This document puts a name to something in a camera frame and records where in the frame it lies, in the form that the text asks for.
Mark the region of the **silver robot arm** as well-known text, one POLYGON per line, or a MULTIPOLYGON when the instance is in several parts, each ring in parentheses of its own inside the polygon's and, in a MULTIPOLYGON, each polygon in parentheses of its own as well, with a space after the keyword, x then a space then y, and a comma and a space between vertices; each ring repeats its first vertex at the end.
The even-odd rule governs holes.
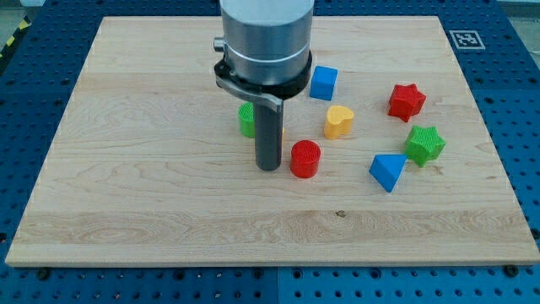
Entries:
POLYGON ((223 35, 214 50, 237 77, 279 85, 311 66, 313 0, 220 0, 223 35))

